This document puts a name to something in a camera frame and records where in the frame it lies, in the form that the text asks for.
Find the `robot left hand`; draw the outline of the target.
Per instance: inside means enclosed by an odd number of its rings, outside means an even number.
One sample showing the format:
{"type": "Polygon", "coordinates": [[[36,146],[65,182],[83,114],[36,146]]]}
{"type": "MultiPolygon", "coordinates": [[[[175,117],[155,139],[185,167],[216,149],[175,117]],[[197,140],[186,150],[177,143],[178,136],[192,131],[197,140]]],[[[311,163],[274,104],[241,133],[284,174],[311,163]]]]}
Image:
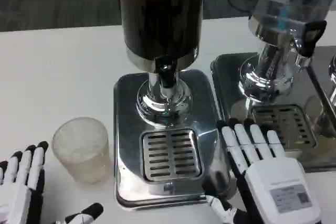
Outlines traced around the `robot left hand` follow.
{"type": "Polygon", "coordinates": [[[48,146],[42,141],[1,161],[1,223],[41,223],[48,146]]]}

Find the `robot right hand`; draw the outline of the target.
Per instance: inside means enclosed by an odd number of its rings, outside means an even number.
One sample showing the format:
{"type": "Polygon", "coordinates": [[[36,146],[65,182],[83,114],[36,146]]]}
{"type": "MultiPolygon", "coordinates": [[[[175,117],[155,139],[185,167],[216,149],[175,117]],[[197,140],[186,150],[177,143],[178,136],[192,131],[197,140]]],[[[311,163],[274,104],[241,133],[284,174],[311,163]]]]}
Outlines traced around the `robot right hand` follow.
{"type": "Polygon", "coordinates": [[[217,129],[246,208],[233,207],[206,181],[207,203],[222,223],[322,222],[305,170],[297,159],[286,155],[276,131],[252,119],[241,122],[236,118],[218,121],[217,129]]]}

